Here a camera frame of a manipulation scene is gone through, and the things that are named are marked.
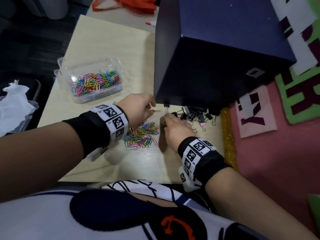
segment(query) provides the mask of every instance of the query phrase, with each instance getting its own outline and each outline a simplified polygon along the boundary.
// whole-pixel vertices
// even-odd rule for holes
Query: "pink felt board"
[[[277,131],[241,139],[236,108],[231,108],[240,173],[317,233],[307,194],[320,194],[320,118],[290,125],[275,82],[267,88]]]
[[[235,102],[240,137],[245,138],[277,130],[267,87],[263,85],[250,92],[250,100],[249,104]],[[244,106],[248,106],[251,111],[253,110],[252,117],[244,119]]]

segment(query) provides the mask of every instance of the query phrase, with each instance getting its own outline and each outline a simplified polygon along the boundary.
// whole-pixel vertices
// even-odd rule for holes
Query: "forearm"
[[[231,168],[216,173],[206,192],[221,216],[269,239],[317,239],[305,226]]]
[[[0,201],[46,189],[83,159],[75,130],[65,122],[0,138]]]

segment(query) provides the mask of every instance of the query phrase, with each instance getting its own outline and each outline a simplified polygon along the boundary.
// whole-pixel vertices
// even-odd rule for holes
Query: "container filled with paper clips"
[[[58,64],[60,70],[54,74],[59,85],[71,93],[76,103],[100,99],[123,89],[123,71],[117,59],[99,59],[68,67],[62,57]]]

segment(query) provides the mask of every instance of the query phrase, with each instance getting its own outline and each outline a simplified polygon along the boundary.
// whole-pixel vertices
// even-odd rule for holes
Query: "gold glitter strip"
[[[237,151],[234,144],[232,122],[230,108],[223,108],[220,113],[222,123],[222,135],[224,143],[224,159],[226,163],[232,166],[232,168],[239,172],[237,163]]]

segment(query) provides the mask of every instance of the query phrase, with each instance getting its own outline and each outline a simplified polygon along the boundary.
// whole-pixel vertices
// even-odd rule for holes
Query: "dark blue box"
[[[157,103],[215,114],[296,62],[270,0],[161,0]]]

